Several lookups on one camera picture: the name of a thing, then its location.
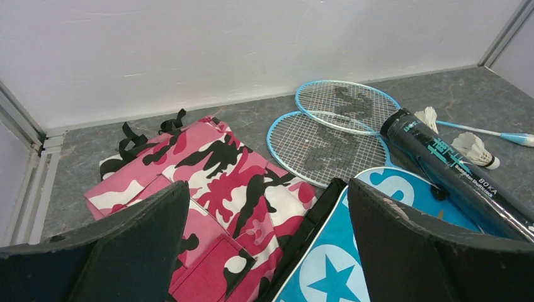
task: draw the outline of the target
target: racket strings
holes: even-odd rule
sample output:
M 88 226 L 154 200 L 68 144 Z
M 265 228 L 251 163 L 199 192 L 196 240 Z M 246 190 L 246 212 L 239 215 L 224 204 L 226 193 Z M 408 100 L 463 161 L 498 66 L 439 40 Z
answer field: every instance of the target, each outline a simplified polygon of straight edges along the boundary
M 369 132 L 367 127 L 378 131 L 384 121 L 398 110 L 388 95 L 347 82 L 308 84 L 299 90 L 297 99 L 307 111 L 334 113 L 317 116 L 319 119 L 357 131 Z
M 271 128 L 269 141 L 281 164 L 321 186 L 327 186 L 334 177 L 348 181 L 386 161 L 376 137 L 333 130 L 302 113 L 282 118 Z

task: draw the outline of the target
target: metal frame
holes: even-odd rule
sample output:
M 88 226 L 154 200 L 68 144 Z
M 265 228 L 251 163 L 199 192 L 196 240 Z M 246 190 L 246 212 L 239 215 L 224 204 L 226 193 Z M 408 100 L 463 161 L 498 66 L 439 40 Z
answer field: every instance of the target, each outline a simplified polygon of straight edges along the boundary
M 493 41 L 493 43 L 491 43 L 491 46 L 479 61 L 478 66 L 486 66 L 491 68 L 495 60 L 503 52 L 506 46 L 508 46 L 521 26 L 523 26 L 533 9 L 534 1 L 523 0 L 523 2 L 513 13 L 512 17 L 510 17 L 508 22 L 506 22 L 504 28 L 501 30 L 497 38 Z
M 39 243 L 63 136 L 47 139 L 44 131 L 1 81 L 0 121 L 30 151 L 26 173 L 0 246 Z
M 63 136 L 52 137 L 45 141 L 40 157 L 36 152 L 30 157 L 6 236 L 0 246 L 40 242 L 62 144 Z

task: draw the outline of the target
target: black shuttlecock tube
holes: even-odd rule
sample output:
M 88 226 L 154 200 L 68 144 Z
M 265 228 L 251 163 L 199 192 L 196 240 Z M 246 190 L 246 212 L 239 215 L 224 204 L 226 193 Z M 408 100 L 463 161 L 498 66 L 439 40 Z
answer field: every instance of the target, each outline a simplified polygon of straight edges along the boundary
M 388 118 L 380 134 L 410 156 L 483 231 L 534 242 L 534 212 L 408 110 Z

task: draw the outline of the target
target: racket handle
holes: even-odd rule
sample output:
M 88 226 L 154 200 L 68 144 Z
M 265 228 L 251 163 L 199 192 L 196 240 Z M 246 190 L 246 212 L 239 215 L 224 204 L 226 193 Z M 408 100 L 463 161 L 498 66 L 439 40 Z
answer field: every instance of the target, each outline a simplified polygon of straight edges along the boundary
M 500 137 L 522 146 L 534 148 L 534 135 L 527 133 L 501 133 Z

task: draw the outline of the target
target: pink camouflage fabric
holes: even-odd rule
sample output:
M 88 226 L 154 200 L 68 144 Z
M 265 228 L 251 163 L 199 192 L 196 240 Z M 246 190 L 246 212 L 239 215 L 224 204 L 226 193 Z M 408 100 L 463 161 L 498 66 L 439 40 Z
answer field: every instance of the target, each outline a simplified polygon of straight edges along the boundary
M 316 199 L 314 188 L 206 117 L 164 133 L 89 190 L 96 219 L 187 181 L 191 202 L 168 301 L 254 301 Z

